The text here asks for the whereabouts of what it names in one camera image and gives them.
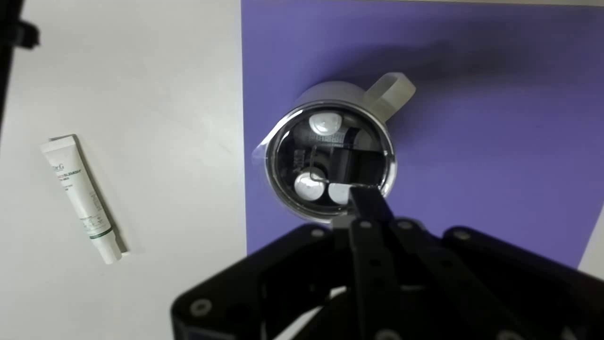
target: small tube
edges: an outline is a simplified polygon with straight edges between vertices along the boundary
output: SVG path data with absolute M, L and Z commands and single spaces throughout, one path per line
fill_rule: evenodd
M 114 226 L 110 224 L 88 169 L 84 167 L 78 141 L 74 137 L 56 139 L 42 146 L 42 154 L 56 171 L 103 262 L 106 265 L 120 262 L 122 250 L 116 241 Z

